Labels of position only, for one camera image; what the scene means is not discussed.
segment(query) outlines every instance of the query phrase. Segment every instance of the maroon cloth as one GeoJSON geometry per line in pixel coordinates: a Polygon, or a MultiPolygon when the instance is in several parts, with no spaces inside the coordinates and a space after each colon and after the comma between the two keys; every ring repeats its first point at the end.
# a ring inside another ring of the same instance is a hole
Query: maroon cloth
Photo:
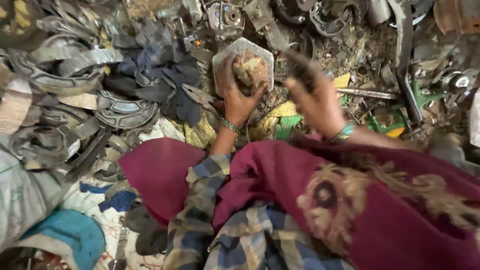
{"type": "MultiPolygon", "coordinates": [[[[297,198],[320,163],[340,164],[342,156],[370,153],[380,162],[393,161],[395,169],[407,174],[406,181],[423,174],[437,174],[447,182],[447,191],[468,200],[480,199],[476,179],[460,169],[426,154],[408,150],[342,145],[326,146],[299,138],[298,148],[280,141],[250,143],[235,154],[231,179],[222,187],[213,225],[219,229],[231,213],[252,200],[279,203],[309,230],[297,198]]],[[[182,209],[188,192],[185,176],[197,163],[201,150],[172,139],[147,141],[120,160],[129,182],[166,223],[182,209]]],[[[415,205],[372,181],[365,190],[364,211],[355,218],[348,246],[349,261],[360,270],[395,269],[480,269],[480,254],[473,232],[460,230],[448,218],[432,218],[420,204],[415,205]]]]}

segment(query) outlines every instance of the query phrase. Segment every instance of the checkered sleeve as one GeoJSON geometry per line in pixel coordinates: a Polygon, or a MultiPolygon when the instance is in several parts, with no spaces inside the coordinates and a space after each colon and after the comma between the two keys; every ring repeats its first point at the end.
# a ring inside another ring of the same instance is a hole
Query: checkered sleeve
{"type": "Polygon", "coordinates": [[[189,168],[190,191],[185,208],[168,225],[164,270],[203,269],[207,248],[214,238],[216,191],[230,174],[230,161],[231,155],[214,155],[189,168]]]}

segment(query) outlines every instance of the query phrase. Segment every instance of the metal rod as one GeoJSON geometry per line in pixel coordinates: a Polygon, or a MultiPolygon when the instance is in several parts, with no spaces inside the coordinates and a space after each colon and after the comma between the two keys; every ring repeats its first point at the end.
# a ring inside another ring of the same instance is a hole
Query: metal rod
{"type": "Polygon", "coordinates": [[[397,95],[377,92],[372,89],[360,89],[360,88],[337,88],[338,93],[354,95],[365,98],[378,98],[378,99],[397,99],[397,95]]]}

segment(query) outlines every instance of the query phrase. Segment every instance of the person's right hand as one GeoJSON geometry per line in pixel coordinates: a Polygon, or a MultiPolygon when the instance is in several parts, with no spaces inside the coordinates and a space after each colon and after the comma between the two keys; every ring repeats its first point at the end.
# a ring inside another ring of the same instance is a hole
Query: person's right hand
{"type": "Polygon", "coordinates": [[[285,86],[293,96],[297,111],[305,116],[307,123],[327,138],[335,137],[347,123],[336,98],[334,83],[302,55],[287,51],[284,55],[294,63],[304,67],[312,79],[312,93],[308,93],[302,81],[287,78],[285,86]]]}

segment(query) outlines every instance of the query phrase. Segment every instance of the blue cloth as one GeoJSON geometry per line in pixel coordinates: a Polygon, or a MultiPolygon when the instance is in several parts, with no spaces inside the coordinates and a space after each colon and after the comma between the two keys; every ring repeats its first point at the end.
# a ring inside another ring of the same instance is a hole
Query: blue cloth
{"type": "MultiPolygon", "coordinates": [[[[74,210],[54,211],[22,235],[21,239],[38,234],[66,243],[72,249],[73,258],[80,270],[94,269],[105,251],[105,236],[100,224],[74,210]]],[[[43,249],[48,250],[48,241],[40,244],[45,245],[43,249]]]]}
{"type": "Polygon", "coordinates": [[[119,191],[110,200],[104,200],[98,204],[100,212],[113,207],[117,212],[128,211],[132,207],[132,201],[137,195],[131,191],[119,191]]]}

